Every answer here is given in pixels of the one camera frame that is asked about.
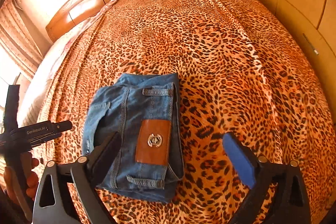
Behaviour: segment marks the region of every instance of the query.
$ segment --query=brown leather patch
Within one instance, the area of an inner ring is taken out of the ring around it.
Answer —
[[[168,165],[171,122],[143,120],[135,151],[135,161]]]

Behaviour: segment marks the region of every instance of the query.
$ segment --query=door handle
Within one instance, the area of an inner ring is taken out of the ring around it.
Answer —
[[[307,42],[308,42],[308,44],[311,46],[311,48],[313,49],[314,53],[315,53],[316,55],[319,55],[319,52],[318,52],[317,49],[314,47],[314,45],[309,41],[308,37],[307,37],[305,34],[303,34],[303,36],[304,36],[304,38],[307,40]]]

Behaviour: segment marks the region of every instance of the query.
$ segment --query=leopard print blanket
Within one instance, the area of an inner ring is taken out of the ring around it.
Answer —
[[[271,162],[296,160],[312,223],[326,214],[336,179],[330,111],[301,49],[257,0],[119,0],[73,42],[52,80],[40,121],[68,119],[73,129],[35,150],[44,164],[80,156],[96,90],[123,72],[179,74],[185,177],[170,204],[97,190],[118,223],[227,223],[248,193],[222,147],[228,131]]]

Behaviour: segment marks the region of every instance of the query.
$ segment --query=blue denim jeans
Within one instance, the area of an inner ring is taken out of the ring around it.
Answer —
[[[111,132],[122,136],[122,146],[98,187],[130,198],[169,203],[184,175],[179,134],[179,78],[170,75],[122,74],[113,86],[100,88],[88,110],[82,154],[88,155]],[[171,122],[168,165],[135,161],[143,120]]]

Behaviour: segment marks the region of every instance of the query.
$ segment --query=metal screw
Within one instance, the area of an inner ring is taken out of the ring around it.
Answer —
[[[84,162],[87,161],[87,157],[86,157],[86,156],[81,156],[81,157],[78,158],[77,161],[78,161],[80,164],[82,164],[82,163],[84,163]]]
[[[298,164],[297,164],[297,162],[295,160],[291,160],[290,161],[290,165],[293,166],[293,167],[297,167],[298,166]]]
[[[265,156],[259,156],[259,157],[258,157],[258,160],[259,160],[260,162],[262,162],[262,163],[267,162],[267,158],[266,158]]]
[[[53,167],[55,165],[55,162],[54,161],[48,161],[47,163],[47,167]]]

